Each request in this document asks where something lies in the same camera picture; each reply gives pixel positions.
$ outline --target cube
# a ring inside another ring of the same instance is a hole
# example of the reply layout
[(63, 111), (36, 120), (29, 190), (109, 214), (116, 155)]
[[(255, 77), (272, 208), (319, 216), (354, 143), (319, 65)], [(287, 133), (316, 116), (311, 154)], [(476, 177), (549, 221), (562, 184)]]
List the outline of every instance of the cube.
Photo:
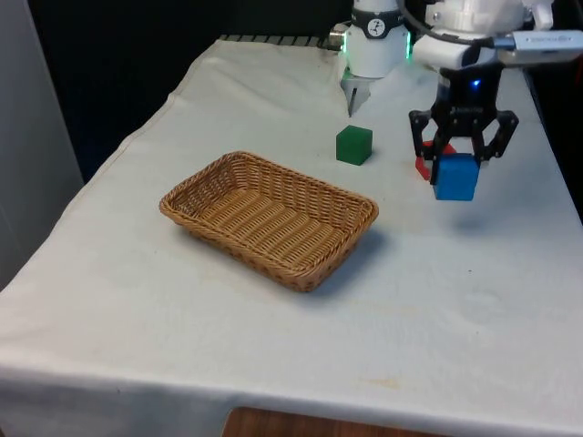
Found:
[(348, 126), (336, 136), (336, 159), (361, 166), (373, 154), (373, 131)]
[(437, 200), (470, 202), (474, 199), (480, 167), (472, 155), (444, 155), (438, 171), (434, 186)]

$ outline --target green led light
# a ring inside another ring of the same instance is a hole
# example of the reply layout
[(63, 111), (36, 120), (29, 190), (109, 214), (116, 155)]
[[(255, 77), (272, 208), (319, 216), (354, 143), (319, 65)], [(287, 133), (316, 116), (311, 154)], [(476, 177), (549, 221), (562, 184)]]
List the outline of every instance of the green led light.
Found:
[(405, 59), (411, 59), (411, 54), (413, 53), (413, 45), (411, 44), (411, 40), (411, 32), (407, 32), (407, 48), (404, 55)]

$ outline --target logo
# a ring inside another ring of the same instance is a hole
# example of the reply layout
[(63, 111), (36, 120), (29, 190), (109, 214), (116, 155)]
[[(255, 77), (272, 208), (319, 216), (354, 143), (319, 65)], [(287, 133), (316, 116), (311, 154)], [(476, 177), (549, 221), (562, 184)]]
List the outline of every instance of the logo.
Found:
[(368, 33), (371, 36), (381, 36), (384, 33), (385, 25), (384, 21), (375, 18), (368, 23)]
[(573, 38), (570, 36), (529, 36), (527, 38), (528, 43), (567, 43), (572, 41)]

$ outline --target white wall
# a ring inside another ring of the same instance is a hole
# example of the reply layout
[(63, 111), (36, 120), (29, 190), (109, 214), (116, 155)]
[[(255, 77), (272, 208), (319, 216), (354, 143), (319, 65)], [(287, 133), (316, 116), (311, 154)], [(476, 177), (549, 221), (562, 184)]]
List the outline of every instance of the white wall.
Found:
[(0, 0), (0, 290), (81, 185), (26, 0)]

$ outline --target blue cube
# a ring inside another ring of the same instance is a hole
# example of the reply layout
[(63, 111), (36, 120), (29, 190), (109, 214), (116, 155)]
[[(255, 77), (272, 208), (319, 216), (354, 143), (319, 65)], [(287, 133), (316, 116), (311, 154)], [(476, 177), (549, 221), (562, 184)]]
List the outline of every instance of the blue cube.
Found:
[(476, 192), (480, 167), (469, 154), (445, 155), (441, 158), (437, 185), (434, 186), (437, 200), (471, 202)]

